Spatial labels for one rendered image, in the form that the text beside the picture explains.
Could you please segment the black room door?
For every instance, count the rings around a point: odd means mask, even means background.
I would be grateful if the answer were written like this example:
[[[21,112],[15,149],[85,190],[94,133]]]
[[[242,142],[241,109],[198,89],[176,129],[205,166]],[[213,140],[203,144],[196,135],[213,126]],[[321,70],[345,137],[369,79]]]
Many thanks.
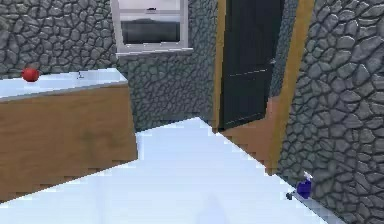
[[[265,117],[284,0],[226,0],[221,131]]]

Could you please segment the white framed window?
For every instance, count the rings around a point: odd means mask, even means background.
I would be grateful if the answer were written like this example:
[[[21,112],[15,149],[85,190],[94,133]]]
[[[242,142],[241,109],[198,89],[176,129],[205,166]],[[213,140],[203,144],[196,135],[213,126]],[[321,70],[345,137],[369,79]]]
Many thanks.
[[[110,0],[117,57],[191,51],[189,0]]]

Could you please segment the wooden counter with white top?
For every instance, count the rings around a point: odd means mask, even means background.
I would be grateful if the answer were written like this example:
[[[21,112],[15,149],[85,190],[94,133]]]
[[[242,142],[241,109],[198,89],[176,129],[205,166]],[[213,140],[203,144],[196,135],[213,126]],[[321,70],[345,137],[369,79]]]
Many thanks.
[[[0,203],[138,158],[128,80],[78,72],[0,80]]]

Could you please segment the blue spray bottle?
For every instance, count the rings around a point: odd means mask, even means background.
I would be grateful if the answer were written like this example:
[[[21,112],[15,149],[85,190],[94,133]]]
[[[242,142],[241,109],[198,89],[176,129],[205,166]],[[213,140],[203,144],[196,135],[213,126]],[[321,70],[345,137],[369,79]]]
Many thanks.
[[[305,177],[305,180],[299,182],[294,191],[288,192],[286,194],[286,198],[288,200],[291,200],[295,193],[297,193],[299,196],[301,196],[304,199],[308,199],[310,197],[313,176],[308,172],[304,172],[303,176]]]

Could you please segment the red apple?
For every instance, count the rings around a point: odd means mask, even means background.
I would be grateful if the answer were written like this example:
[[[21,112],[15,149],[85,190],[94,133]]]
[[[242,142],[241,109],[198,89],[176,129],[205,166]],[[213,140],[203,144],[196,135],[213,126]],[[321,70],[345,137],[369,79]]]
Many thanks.
[[[39,78],[39,71],[34,68],[25,68],[22,70],[22,78],[27,82],[36,82]]]

